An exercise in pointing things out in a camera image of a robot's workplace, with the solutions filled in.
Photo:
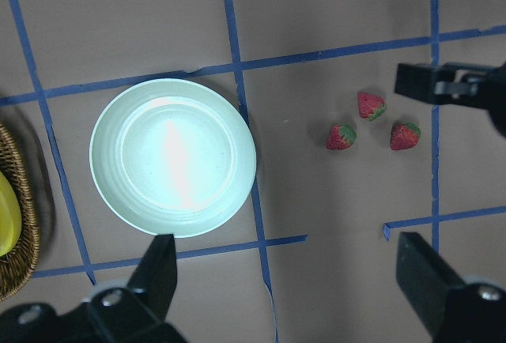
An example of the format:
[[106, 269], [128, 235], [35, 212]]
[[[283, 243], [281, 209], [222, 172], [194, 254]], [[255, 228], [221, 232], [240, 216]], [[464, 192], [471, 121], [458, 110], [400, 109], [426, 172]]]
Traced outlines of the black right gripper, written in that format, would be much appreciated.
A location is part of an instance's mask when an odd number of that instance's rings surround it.
[[505, 137], [505, 63], [501, 66], [399, 63], [394, 93], [431, 105], [486, 110]]

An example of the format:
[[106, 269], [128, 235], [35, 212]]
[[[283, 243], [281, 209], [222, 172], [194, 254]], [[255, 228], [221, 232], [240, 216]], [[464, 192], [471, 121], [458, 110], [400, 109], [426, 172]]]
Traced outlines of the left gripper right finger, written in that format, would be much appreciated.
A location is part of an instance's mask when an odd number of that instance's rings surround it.
[[417, 232], [399, 235], [395, 278], [429, 334], [439, 334], [448, 296], [464, 288], [464, 280]]

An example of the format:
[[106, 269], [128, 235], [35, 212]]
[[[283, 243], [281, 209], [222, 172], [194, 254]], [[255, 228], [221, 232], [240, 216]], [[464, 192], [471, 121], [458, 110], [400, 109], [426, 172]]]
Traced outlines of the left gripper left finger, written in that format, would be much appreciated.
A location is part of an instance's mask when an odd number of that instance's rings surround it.
[[165, 319], [177, 287], [176, 244], [173, 234], [157, 235], [126, 287], [159, 319]]

